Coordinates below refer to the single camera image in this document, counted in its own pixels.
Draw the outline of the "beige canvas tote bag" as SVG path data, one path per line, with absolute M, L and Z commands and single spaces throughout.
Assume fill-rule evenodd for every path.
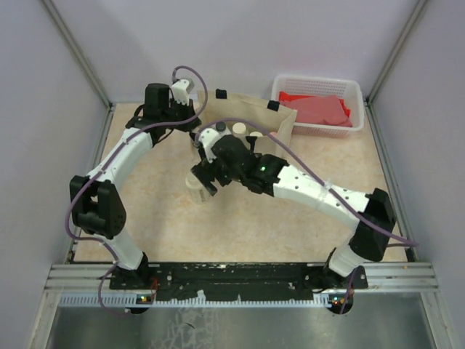
M 225 98 L 218 98 L 215 91 L 199 89 L 197 97 L 200 105 L 207 102 L 200 116 L 203 125 L 225 118 L 247 120 L 253 123 L 246 127 L 247 132 L 255 132 L 257 127 L 262 127 L 274 132 L 282 144 L 289 145 L 297 116 L 295 110 L 274 101 L 232 92 L 227 92 Z

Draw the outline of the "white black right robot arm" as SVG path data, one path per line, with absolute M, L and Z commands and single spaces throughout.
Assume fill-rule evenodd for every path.
M 350 273 L 366 262 L 380 262 L 396 223 L 389 194 L 348 190 L 327 182 L 320 184 L 285 159 L 255 153 L 233 135 L 207 129 L 199 136 L 201 161 L 191 172 L 211 196 L 221 186 L 237 182 L 252 193 L 284 198 L 309 206 L 345 224 L 352 235 L 330 253 L 325 281 L 339 288 Z

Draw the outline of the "beige bottle cream cap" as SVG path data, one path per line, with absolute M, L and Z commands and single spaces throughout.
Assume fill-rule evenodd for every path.
M 188 173 L 186 175 L 185 184 L 190 197 L 195 204 L 204 204 L 209 200 L 209 192 L 194 174 Z

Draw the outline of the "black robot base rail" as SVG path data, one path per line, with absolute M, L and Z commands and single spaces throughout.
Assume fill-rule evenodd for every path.
M 365 269 L 343 277 L 323 263 L 161 262 L 137 271 L 117 268 L 110 277 L 110 289 L 154 292 L 158 301 L 193 300 L 199 292 L 213 302 L 312 300 L 315 293 L 348 284 L 367 289 Z

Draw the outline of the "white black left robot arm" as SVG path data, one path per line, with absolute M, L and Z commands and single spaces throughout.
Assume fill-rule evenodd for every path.
M 87 175 L 70 181 L 73 224 L 86 238 L 110 249 L 116 261 L 113 286 L 141 289 L 153 281 L 147 255 L 136 246 L 126 229 L 126 210 L 119 195 L 139 160 L 164 139 L 167 131 L 191 132 L 201 123 L 195 116 L 191 79 L 175 79 L 172 85 L 152 83 L 109 154 Z

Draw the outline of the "white bottle dark cap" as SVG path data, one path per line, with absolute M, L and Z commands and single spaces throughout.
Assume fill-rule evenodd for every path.
M 215 124 L 215 129 L 220 134 L 229 134 L 230 133 L 230 130 L 228 129 L 226 123 L 224 123 L 223 121 L 217 122 Z

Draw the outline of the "green bottle beige cap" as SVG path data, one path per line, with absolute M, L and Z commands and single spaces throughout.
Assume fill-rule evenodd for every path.
M 248 130 L 246 128 L 246 125 L 242 122 L 236 122 L 232 126 L 232 133 L 236 137 L 245 137 L 248 135 Z

